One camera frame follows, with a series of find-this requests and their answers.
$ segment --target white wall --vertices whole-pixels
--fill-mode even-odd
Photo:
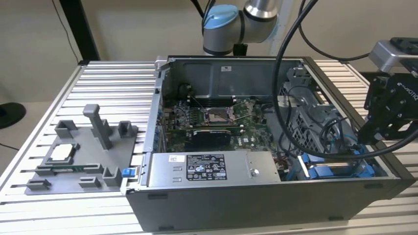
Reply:
[[[245,0],[219,0],[243,8]],[[201,16],[190,0],[83,0],[102,59],[155,60],[158,55],[202,55]],[[254,44],[249,55],[266,55]]]
[[[298,16],[300,3],[301,0],[294,3],[292,22]],[[417,9],[418,0],[320,0],[304,21],[304,31],[322,51],[353,57],[370,52],[381,39],[418,37]],[[306,45],[300,32],[286,55],[326,59]],[[368,58],[352,64],[360,71],[377,70]]]
[[[218,4],[242,8],[245,2]],[[190,0],[83,0],[83,5],[103,60],[202,53],[201,17]],[[417,9],[418,0],[321,0],[304,23],[306,35],[326,52],[353,56],[370,51],[378,39],[418,37]],[[0,0],[0,32],[0,102],[53,100],[77,63],[51,1]],[[268,55],[269,48],[251,44],[249,55]],[[322,58],[300,35],[286,54]],[[376,70],[368,59],[354,65]]]
[[[0,0],[0,93],[19,102],[53,100],[75,66],[51,1]]]

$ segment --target warning label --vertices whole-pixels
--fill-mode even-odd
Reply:
[[[226,180],[227,168],[223,154],[187,155],[187,179]]]

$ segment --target motherboard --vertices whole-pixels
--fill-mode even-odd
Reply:
[[[167,152],[247,149],[277,154],[264,105],[250,97],[211,102],[189,97],[166,102]]]

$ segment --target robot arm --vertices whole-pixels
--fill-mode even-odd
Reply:
[[[376,144],[381,139],[404,139],[418,129],[418,39],[380,41],[369,58],[384,72],[404,66],[412,73],[377,77],[370,82],[365,102],[369,115],[358,140]]]
[[[261,43],[277,27],[277,0],[250,0],[242,11],[234,5],[217,5],[203,23],[203,50],[227,55],[234,44]]]

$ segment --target metal slotted surface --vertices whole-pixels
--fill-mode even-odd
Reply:
[[[329,78],[365,116],[362,104],[368,81],[350,65],[317,61]],[[81,114],[87,103],[99,103],[110,123],[131,120],[141,127],[133,165],[142,162],[142,148],[154,88],[153,62],[91,62],[75,72],[58,97],[50,115],[40,121],[0,182],[0,233],[11,234],[126,234],[143,233],[129,201],[119,192],[26,196],[20,187],[32,178],[55,138],[54,126],[73,119],[83,126]],[[418,143],[398,150],[397,157],[418,178]],[[198,231],[189,235],[381,235],[418,234],[418,184],[394,199],[374,202],[350,221],[273,226],[264,228]]]

